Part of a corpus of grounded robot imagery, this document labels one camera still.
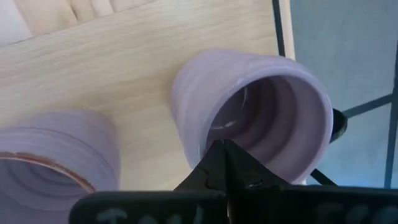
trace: black frame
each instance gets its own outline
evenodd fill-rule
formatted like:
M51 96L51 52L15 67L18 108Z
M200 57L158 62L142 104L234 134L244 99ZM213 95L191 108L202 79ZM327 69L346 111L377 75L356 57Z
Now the black frame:
M272 7L274 10L275 30L278 43L279 55L285 57L285 45L282 30L282 19L280 17L279 0L272 0ZM376 100L369 101L367 103L355 106L343 112L347 118L352 118L359 114L366 113L380 106L384 106L391 103L390 110L390 121L389 121L389 133L388 133L388 145L387 145L387 158L386 158L386 171L384 174L384 188L391 188L392 181L392 170L394 166L394 155L396 147L396 135L397 135L397 121L398 121L398 43L396 51L396 64L395 64L395 75L394 75L394 87L392 93L386 96L382 96ZM317 177L320 177L324 183L334 184L329 178L323 175L319 170L315 170Z

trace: cup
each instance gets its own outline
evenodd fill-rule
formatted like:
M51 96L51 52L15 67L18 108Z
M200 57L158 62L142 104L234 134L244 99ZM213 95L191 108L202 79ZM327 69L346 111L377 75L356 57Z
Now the cup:
M68 223L89 193L118 190L114 127L88 110L54 111L0 129L0 217L4 223Z
M333 111L303 65L271 55L214 49L186 63L171 110L193 169L215 139L232 139L270 171L303 182L327 147Z

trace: lavender cup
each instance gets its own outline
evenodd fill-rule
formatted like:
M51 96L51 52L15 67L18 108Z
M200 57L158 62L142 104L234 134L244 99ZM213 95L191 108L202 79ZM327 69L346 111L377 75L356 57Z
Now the lavender cup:
M232 139L273 173L298 184L319 163L333 124L328 95L293 60L216 49L189 61L171 110L191 168L215 139Z
M0 129L0 220L68 223L77 200L118 190L114 127L87 110L40 114Z

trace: light wood grain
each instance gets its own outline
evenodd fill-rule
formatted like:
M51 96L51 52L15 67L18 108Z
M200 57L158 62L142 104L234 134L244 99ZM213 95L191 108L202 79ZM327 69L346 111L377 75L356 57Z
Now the light wood grain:
M145 4L150 4L156 1L157 0L110 0L113 9L116 12L120 12L133 7L139 7Z
M113 13L113 8L109 0L91 0L95 15L97 17L107 16Z
M89 108L119 131L123 189L172 189L190 172L169 91L210 48L277 54L271 1L156 1L0 48L0 124Z

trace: purple plastic cup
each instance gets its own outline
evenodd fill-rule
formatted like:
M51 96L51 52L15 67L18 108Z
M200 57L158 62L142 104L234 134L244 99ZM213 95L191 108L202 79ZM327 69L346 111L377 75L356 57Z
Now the purple plastic cup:
M0 220L68 223L80 198L118 190L114 127L88 110L40 114L0 129Z
M171 110L191 168L215 139L232 139L299 184L319 163L333 124L328 95L293 60L235 50L203 52L172 88Z

